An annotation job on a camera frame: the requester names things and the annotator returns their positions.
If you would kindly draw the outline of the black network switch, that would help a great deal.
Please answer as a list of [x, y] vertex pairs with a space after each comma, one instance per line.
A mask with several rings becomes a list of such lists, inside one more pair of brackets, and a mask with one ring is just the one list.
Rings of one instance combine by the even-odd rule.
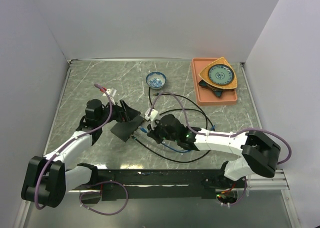
[[137, 116], [129, 122], [117, 122], [110, 131], [123, 142], [126, 142], [143, 122], [144, 118]]

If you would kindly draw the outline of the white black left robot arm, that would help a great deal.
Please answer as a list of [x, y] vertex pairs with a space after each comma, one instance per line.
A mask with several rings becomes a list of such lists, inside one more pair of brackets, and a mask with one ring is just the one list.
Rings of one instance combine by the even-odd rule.
[[66, 192], [84, 185], [94, 189], [99, 183], [98, 168], [80, 163], [68, 170], [69, 164], [80, 153], [93, 146], [100, 138], [103, 125], [117, 121], [130, 125], [141, 113], [130, 108], [123, 100], [120, 104], [103, 105], [98, 99], [87, 102], [85, 115], [73, 135], [60, 147], [45, 155], [34, 156], [28, 163], [21, 198], [34, 202], [38, 209], [45, 206], [55, 208], [63, 200]]

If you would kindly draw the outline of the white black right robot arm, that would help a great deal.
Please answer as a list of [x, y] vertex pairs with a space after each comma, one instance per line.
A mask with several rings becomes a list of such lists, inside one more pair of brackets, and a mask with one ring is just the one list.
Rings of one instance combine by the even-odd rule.
[[257, 174], [265, 178], [275, 175], [280, 146], [262, 131], [215, 132], [199, 127], [184, 126], [174, 115], [145, 114], [148, 122], [147, 136], [158, 144], [163, 140], [176, 142], [187, 151], [218, 151], [237, 155], [234, 161], [226, 161], [221, 167], [218, 181], [230, 187], [242, 177]]

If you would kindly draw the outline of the blue white porcelain bowl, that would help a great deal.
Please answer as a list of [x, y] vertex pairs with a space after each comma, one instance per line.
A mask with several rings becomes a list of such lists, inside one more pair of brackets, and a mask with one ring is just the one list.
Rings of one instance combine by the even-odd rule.
[[149, 88], [154, 90], [160, 90], [165, 86], [167, 78], [163, 73], [155, 71], [149, 73], [146, 76], [145, 81]]

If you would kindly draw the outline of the pink plastic tray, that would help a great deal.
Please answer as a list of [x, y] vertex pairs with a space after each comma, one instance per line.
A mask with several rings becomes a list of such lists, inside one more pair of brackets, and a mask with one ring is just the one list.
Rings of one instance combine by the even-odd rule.
[[[202, 79], [200, 73], [213, 65], [226, 65], [233, 72], [233, 81], [228, 85], [228, 89], [220, 89], [220, 86], [214, 87], [212, 83], [207, 84], [205, 80]], [[197, 105], [199, 106], [226, 106], [226, 105], [236, 105], [237, 103], [237, 93], [236, 88], [238, 86], [237, 76], [235, 70], [232, 66], [225, 60], [224, 57], [221, 58], [193, 58], [191, 61], [191, 71], [193, 77], [193, 83], [195, 88], [195, 97]]]

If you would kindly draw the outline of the dark blue triangular plate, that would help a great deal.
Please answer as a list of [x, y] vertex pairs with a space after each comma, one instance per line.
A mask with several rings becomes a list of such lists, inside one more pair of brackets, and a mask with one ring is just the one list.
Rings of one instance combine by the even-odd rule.
[[227, 91], [227, 89], [220, 89], [220, 88], [216, 88], [213, 87], [209, 84], [207, 84], [204, 80], [201, 80], [198, 85], [202, 88], [208, 89], [210, 90], [216, 97], [220, 98], [222, 96], [222, 93], [224, 91]]

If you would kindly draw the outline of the yellow triangular woven plate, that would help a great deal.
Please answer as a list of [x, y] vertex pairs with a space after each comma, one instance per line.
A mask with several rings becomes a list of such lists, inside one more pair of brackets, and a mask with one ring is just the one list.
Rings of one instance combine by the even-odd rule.
[[233, 90], [238, 87], [236, 73], [224, 57], [205, 66], [198, 75], [210, 87], [219, 90]]

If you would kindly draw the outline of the teal round patterned plate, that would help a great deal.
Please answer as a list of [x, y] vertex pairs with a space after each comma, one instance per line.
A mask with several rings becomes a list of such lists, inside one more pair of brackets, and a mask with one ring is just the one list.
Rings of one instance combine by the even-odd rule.
[[208, 77], [212, 83], [225, 86], [233, 82], [235, 74], [229, 66], [216, 64], [210, 67]]

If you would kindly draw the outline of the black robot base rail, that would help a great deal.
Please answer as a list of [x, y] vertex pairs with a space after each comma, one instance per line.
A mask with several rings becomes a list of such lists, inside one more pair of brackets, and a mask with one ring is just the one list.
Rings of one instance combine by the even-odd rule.
[[76, 185], [82, 192], [101, 190], [103, 201], [117, 199], [215, 199], [217, 190], [243, 189], [244, 177], [232, 181], [221, 169], [98, 169], [92, 184]]

